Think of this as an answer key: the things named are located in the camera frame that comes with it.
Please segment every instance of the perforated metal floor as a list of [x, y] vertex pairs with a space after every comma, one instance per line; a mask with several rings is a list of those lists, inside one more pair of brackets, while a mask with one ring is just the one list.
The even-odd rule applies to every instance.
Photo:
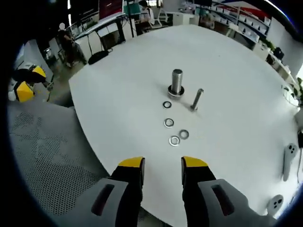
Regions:
[[[73, 108], [41, 102], [10, 102], [9, 134], [17, 165], [30, 191], [53, 218], [108, 176], [89, 146]], [[138, 226], [166, 226], [140, 211]]]

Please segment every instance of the white round table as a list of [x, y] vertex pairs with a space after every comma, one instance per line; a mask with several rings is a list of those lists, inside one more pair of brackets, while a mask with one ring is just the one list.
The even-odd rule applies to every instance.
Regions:
[[[167, 88], [183, 70], [184, 96], [172, 101]], [[181, 157], [209, 164], [217, 179], [241, 191], [264, 214], [273, 196], [283, 210], [297, 187], [298, 155], [283, 182], [284, 146], [297, 144], [294, 107], [282, 95], [286, 83], [266, 62], [234, 40], [197, 26], [174, 26], [114, 47], [70, 80], [83, 131], [111, 174], [122, 160], [144, 156], [142, 207], [162, 221], [187, 225], [182, 201]], [[188, 106], [204, 90], [198, 111]], [[170, 129], [163, 121], [172, 118]], [[181, 129], [189, 138], [173, 147]]]

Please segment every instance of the metal cylinder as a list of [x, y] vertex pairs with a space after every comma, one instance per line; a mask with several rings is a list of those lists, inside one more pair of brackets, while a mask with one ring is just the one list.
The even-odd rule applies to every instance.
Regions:
[[183, 77], [182, 70], [178, 70], [178, 69], [173, 70], [171, 90], [176, 94], [178, 94], [181, 90], [182, 77]]
[[190, 106], [190, 108], [192, 110], [196, 110], [197, 109], [197, 105], [198, 105], [198, 101], [200, 99], [200, 96], [201, 94], [204, 92], [204, 90], [202, 88], [200, 88], [198, 91], [197, 91], [197, 95], [195, 97], [195, 100], [194, 100], [194, 103]]

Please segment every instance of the metal bolt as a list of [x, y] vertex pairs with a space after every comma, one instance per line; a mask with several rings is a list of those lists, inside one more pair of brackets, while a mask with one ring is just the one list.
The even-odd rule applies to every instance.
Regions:
[[178, 94], [181, 90], [182, 77], [183, 77], [182, 70], [178, 70], [178, 69], [173, 70], [171, 90], [176, 94]]
[[192, 105], [190, 106], [190, 109], [191, 109], [192, 111], [197, 110], [197, 104], [198, 104], [199, 98], [200, 98], [200, 96], [201, 96], [201, 94], [202, 94], [203, 92], [204, 92], [204, 90], [203, 90], [202, 88], [200, 88], [200, 89], [198, 90], [197, 95], [196, 95], [195, 100], [194, 100], [194, 104], [192, 104]]

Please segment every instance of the person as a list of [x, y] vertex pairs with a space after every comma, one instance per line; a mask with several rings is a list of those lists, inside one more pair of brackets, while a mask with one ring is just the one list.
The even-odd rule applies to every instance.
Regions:
[[214, 30], [214, 17], [209, 12], [206, 12], [206, 14], [201, 17], [200, 24], [202, 27]]
[[73, 48], [72, 48], [73, 39], [64, 30], [64, 25], [62, 25], [62, 23], [59, 25], [59, 28], [60, 29], [58, 31], [58, 38], [59, 38], [62, 48], [65, 51], [66, 60], [67, 60], [66, 65], [71, 68], [72, 64], [74, 62], [74, 52], [73, 52]]
[[140, 14], [140, 22], [136, 24], [137, 35], [142, 35], [143, 30], [155, 24], [155, 18], [152, 9], [147, 5], [145, 0], [139, 2], [142, 7]]

